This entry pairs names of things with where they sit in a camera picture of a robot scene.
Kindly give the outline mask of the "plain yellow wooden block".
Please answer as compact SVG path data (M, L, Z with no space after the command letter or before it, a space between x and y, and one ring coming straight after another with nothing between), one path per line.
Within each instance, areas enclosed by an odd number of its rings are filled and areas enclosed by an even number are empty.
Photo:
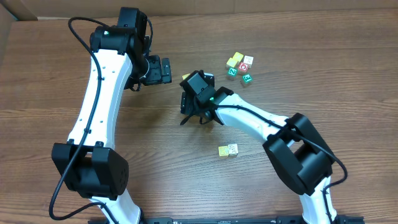
M183 76L182 76L182 79L183 79L183 80L186 79L189 75L190 75L190 73L183 75Z

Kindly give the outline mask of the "yellow K wooden block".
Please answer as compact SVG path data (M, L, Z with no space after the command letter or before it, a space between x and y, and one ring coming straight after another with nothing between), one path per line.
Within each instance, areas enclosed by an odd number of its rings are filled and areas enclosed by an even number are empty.
M218 147L218 154L219 154L219 158L227 158L229 157L229 148L228 146L219 146Z

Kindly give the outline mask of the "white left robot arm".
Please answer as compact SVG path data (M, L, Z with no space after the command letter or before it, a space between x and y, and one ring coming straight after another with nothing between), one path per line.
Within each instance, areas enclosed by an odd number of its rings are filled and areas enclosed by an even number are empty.
M60 173L56 190L66 186L87 198L106 223L145 221L127 190L129 165L116 152L114 137L124 90L172 81L169 59L150 54L152 38L152 23L137 8L122 7L114 26L97 24L84 43L91 68L80 114L67 141L52 148Z

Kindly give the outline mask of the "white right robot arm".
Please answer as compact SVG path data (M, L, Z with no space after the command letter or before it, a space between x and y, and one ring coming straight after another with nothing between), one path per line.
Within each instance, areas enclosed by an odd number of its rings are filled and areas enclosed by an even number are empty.
M291 118L261 110L232 90L215 89L214 76L195 70L182 82L181 112L238 128L258 140L280 180L300 197L306 223L334 223L331 204L332 165L337 158L309 119Z

